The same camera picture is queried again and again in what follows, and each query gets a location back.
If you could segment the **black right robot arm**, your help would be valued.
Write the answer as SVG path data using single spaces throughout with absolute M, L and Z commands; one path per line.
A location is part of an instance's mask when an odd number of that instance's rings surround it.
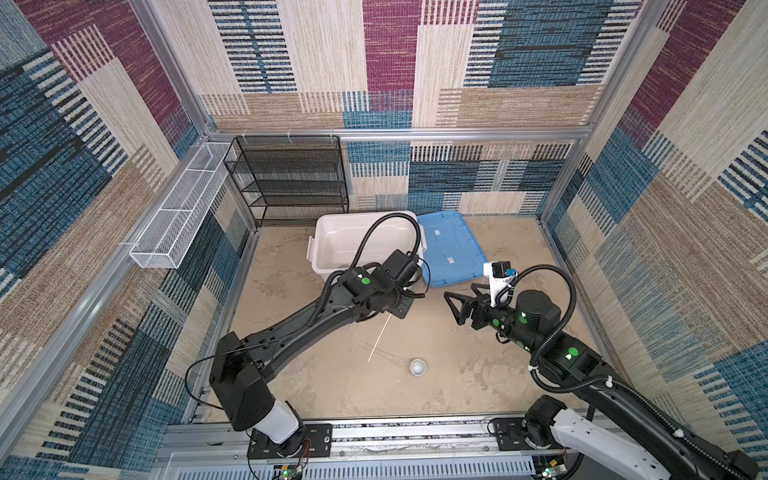
M 754 479 L 757 462 L 708 442 L 637 391 L 603 357 L 566 333 L 577 300 L 563 269 L 539 264 L 515 273 L 490 264 L 488 284 L 444 295 L 457 324 L 492 328 L 502 344 L 530 355 L 544 390 L 526 412 L 536 448 L 558 444 L 632 479 Z

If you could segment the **small white ceramic crucible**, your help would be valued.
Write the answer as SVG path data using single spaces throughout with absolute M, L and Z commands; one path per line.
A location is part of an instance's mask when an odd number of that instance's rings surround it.
M 423 359 L 415 358 L 409 365 L 410 373 L 415 377 L 421 377 L 427 372 L 427 364 Z

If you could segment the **clear plastic pipette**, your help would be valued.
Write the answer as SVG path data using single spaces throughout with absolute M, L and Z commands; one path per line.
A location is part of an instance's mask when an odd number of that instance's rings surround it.
M 404 364 L 404 360 L 401 357 L 380 349 L 376 344 L 360 341 L 359 346 L 365 352 L 368 362 L 372 361 L 374 358 L 379 358 L 394 365 L 395 367 L 402 367 Z

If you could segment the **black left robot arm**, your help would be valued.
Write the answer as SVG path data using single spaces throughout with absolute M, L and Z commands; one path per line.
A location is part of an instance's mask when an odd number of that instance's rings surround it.
M 360 262 L 375 231 L 390 220 L 404 220 L 414 230 L 414 246 L 395 249 L 382 262 Z M 221 337 L 211 364 L 209 384 L 231 427 L 254 430 L 267 438 L 279 457 L 291 458 L 310 449 L 305 423 L 287 402 L 275 398 L 270 382 L 292 360 L 336 330 L 387 313 L 406 317 L 419 294 L 412 285 L 421 276 L 418 248 L 422 232 L 407 213 L 381 216 L 363 236 L 349 267 L 332 272 L 317 299 L 277 324 L 239 338 Z

